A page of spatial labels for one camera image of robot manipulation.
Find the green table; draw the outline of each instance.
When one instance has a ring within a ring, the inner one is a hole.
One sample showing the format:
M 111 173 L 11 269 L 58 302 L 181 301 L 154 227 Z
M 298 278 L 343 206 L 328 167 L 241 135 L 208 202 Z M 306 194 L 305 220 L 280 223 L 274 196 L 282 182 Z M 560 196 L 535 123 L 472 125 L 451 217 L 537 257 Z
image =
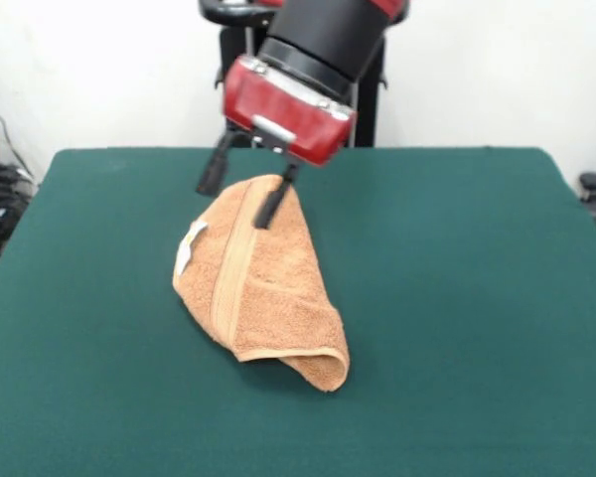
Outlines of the green table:
M 0 262 L 0 476 L 596 477 L 596 227 L 544 153 L 304 170 L 333 395 L 238 364 L 171 288 L 207 155 L 56 158 Z M 239 151 L 228 181 L 281 166 Z

